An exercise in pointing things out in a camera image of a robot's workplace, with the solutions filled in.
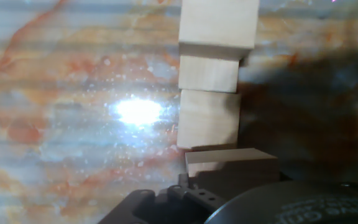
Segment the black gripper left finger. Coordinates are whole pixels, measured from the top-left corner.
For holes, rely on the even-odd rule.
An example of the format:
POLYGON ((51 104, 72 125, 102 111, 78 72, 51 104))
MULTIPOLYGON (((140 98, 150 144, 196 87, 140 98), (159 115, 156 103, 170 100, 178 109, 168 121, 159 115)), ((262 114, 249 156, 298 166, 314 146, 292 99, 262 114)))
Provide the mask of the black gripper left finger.
POLYGON ((135 190, 99 224, 192 224, 205 221, 226 201, 205 189, 191 189, 188 174, 156 194, 135 190))

